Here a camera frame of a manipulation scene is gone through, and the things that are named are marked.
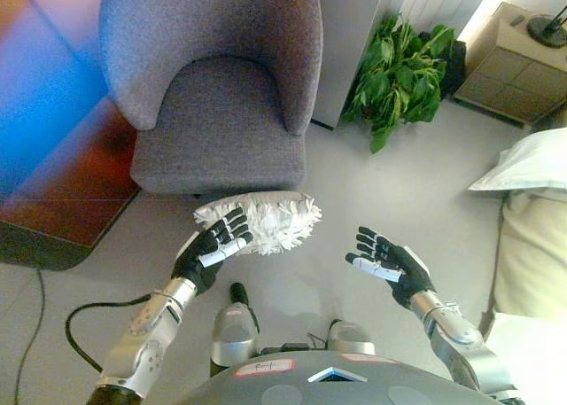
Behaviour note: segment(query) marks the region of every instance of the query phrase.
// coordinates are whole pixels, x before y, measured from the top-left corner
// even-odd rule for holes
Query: gray armchair
[[[322,56],[319,0],[103,0],[105,78],[145,190],[295,189]]]

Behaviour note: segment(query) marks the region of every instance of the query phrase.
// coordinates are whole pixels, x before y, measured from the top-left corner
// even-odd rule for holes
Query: green plant
[[[356,75],[345,117],[371,124],[370,150],[378,152],[404,122],[431,121],[439,108],[439,83],[447,63],[439,56],[451,49],[454,30],[438,25],[427,42],[396,15],[380,24]]]

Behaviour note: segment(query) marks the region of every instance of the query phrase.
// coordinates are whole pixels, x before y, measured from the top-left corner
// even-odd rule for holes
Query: gray floor
[[[148,404],[169,404],[207,378],[215,312],[234,281],[246,284],[262,328],[261,343],[324,337],[341,317],[363,325],[381,354],[447,377],[419,322],[396,305],[389,287],[344,262],[359,225],[410,245],[429,265],[445,300],[458,300],[478,323],[486,310],[495,260],[501,198],[467,191],[521,129],[444,102],[432,124],[395,132],[379,154],[358,125],[307,132],[309,177],[303,191],[322,208],[313,236],[290,252],[238,257],[214,288],[191,305]],[[198,202],[141,193],[81,265],[44,273],[43,328],[22,379],[22,404],[76,404],[89,397],[97,374],[66,343],[64,321],[90,301],[129,300],[167,280],[177,249],[195,229]],[[0,403],[12,402],[21,354],[39,312],[31,269],[0,264]],[[74,321],[80,343],[102,361],[134,309],[91,310]]]

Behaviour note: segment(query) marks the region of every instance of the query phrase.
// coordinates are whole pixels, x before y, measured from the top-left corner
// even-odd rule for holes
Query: robot leg
[[[245,288],[240,283],[233,284],[230,298],[232,304],[214,319],[211,377],[258,354],[256,339],[260,329],[248,307]]]
[[[374,343],[360,325],[340,319],[330,325],[326,348],[349,354],[376,354]]]

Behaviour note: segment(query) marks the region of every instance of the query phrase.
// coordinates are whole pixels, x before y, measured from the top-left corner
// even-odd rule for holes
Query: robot
[[[437,357],[454,382],[375,354],[357,324],[335,320],[324,347],[284,344],[258,351],[258,321],[245,288],[233,284],[232,303],[214,322],[211,378],[183,404],[524,404],[506,368],[455,303],[444,303],[429,270],[409,247],[361,227],[360,253],[346,261],[386,279],[392,296],[423,323]],[[191,300],[214,283],[222,263],[252,234],[241,208],[195,232],[175,259],[171,281],[136,314],[105,360],[88,404],[139,404],[159,377]]]

